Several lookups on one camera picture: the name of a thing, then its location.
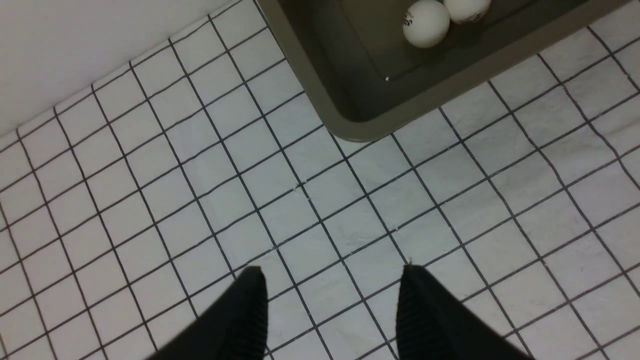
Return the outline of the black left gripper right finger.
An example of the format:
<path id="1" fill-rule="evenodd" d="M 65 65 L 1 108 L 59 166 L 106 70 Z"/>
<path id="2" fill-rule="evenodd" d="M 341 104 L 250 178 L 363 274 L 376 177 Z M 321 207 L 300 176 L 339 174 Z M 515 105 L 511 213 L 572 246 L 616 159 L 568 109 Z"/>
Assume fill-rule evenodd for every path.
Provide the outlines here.
<path id="1" fill-rule="evenodd" d="M 405 265 L 396 315 L 400 360 L 530 360 L 457 300 L 427 269 Z"/>

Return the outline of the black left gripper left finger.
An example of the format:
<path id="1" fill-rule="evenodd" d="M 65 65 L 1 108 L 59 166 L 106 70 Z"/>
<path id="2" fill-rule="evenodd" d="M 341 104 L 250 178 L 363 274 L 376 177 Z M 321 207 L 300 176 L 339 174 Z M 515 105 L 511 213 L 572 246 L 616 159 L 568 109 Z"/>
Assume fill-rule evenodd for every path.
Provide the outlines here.
<path id="1" fill-rule="evenodd" d="M 192 324 L 150 360 L 263 360 L 268 294 L 261 267 L 248 266 Z"/>

